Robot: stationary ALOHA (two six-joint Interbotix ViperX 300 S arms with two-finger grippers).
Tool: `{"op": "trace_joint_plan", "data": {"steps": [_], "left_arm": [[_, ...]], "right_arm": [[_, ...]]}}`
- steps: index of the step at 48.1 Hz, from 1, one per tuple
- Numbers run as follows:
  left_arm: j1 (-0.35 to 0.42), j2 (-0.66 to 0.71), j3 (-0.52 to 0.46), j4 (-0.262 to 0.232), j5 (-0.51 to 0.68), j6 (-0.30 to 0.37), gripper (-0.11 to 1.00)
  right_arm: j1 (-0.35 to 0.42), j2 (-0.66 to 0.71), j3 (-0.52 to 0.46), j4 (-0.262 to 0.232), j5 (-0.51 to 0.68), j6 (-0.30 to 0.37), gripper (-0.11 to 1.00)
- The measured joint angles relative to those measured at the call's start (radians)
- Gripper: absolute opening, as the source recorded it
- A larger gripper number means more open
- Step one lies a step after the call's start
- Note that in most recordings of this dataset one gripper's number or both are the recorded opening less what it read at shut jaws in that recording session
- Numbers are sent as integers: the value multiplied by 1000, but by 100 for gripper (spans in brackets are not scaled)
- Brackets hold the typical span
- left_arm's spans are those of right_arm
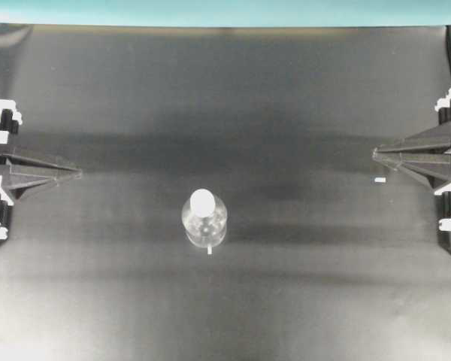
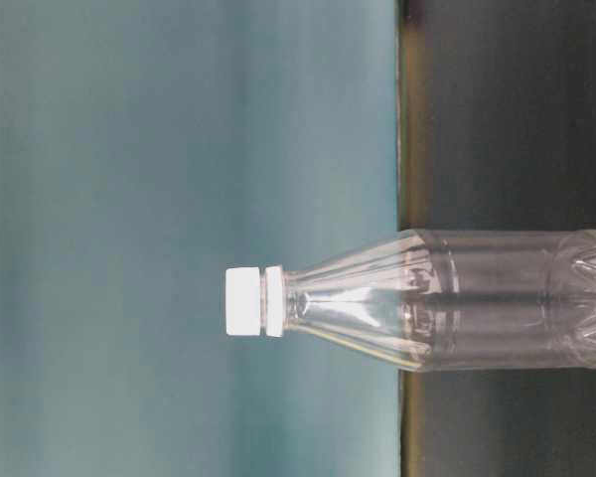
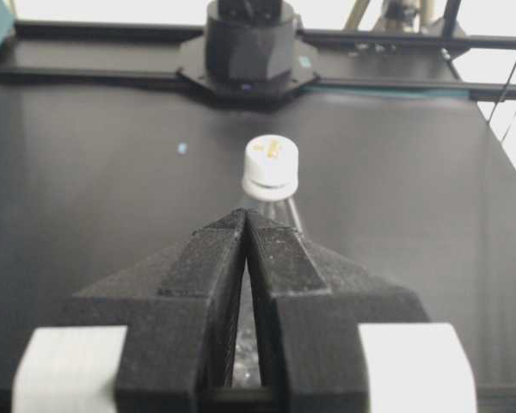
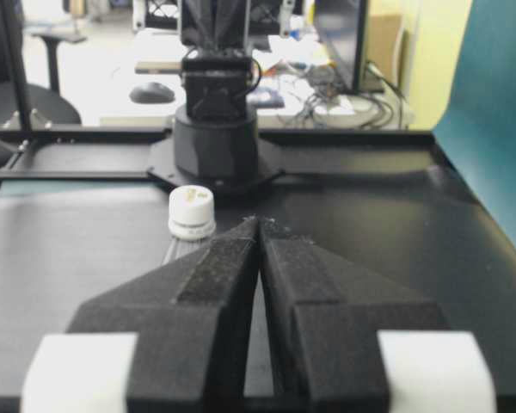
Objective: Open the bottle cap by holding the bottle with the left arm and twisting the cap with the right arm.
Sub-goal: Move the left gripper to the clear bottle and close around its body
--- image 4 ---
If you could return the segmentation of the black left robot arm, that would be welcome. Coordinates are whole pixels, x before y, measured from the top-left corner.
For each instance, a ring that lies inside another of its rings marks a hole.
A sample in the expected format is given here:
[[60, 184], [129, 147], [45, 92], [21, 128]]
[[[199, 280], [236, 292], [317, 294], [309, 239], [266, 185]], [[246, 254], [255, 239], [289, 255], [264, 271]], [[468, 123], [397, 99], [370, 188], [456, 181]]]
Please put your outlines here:
[[249, 1], [180, 1], [186, 100], [168, 135], [151, 147], [147, 173], [172, 186], [244, 194], [284, 171], [259, 152], [258, 116], [248, 102], [262, 77], [249, 48]]

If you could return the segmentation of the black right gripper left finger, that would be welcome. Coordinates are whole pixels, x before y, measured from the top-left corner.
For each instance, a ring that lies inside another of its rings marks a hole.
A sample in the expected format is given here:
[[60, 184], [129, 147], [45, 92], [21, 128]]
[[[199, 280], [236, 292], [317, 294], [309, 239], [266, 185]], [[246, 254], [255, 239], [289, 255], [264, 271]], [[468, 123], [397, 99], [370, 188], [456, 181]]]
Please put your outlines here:
[[201, 412], [241, 398], [258, 220], [83, 302], [44, 336], [24, 412]]

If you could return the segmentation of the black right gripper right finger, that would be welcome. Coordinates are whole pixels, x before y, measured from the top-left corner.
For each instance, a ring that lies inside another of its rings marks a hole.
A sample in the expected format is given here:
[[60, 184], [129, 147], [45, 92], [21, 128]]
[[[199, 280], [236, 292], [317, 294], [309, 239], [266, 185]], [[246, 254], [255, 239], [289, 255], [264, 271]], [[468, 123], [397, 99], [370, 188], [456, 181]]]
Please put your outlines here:
[[262, 278], [285, 388], [314, 412], [492, 412], [475, 336], [438, 303], [260, 222]]

